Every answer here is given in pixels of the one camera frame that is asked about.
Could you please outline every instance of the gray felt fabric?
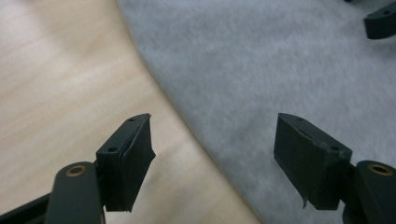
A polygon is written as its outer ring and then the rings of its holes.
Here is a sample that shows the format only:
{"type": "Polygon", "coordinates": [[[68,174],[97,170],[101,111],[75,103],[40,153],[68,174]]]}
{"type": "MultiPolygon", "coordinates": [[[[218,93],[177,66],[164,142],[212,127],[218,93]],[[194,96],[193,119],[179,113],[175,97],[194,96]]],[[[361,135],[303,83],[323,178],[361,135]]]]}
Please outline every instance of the gray felt fabric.
{"type": "Polygon", "coordinates": [[[368,40],[362,24],[390,2],[119,1],[149,70],[266,223],[342,223],[344,207],[303,209],[274,160],[279,112],[352,148],[354,164],[396,166],[396,37],[368,40]]]}

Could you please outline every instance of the tabletop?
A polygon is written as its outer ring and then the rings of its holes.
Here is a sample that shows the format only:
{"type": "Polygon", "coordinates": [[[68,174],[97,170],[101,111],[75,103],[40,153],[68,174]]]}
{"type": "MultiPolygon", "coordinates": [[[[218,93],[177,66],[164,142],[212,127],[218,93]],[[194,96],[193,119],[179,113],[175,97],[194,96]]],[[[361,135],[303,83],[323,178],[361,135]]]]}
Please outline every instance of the tabletop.
{"type": "Polygon", "coordinates": [[[157,157],[132,213],[107,223],[259,223],[142,63],[116,1],[4,0],[0,31],[0,214],[150,113],[157,157]]]}

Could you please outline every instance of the black plastic part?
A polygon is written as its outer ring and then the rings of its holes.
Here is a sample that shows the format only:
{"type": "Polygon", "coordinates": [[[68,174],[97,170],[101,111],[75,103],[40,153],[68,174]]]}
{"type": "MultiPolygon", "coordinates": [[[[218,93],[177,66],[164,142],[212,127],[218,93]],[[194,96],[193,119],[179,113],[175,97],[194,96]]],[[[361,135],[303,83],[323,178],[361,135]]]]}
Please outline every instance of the black plastic part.
{"type": "Polygon", "coordinates": [[[369,39],[383,39],[396,35],[396,2],[379,9],[364,19],[369,39]]]}
{"type": "Polygon", "coordinates": [[[60,170],[49,196],[46,224],[105,223],[96,176],[95,166],[87,161],[60,170]]]}
{"type": "Polygon", "coordinates": [[[2,224],[44,223],[44,217],[46,215],[49,199],[50,199],[50,195],[46,194],[8,213],[5,213],[2,216],[0,216],[0,223],[2,224]]]}
{"type": "Polygon", "coordinates": [[[305,119],[279,114],[274,154],[304,205],[309,201],[318,210],[338,207],[338,177],[352,150],[305,119]]]}
{"type": "Polygon", "coordinates": [[[151,148],[149,114],[125,120],[96,152],[97,169],[107,211],[132,211],[155,154],[151,148]]]}
{"type": "Polygon", "coordinates": [[[369,223],[396,223],[396,170],[377,161],[357,165],[355,186],[369,223]]]}

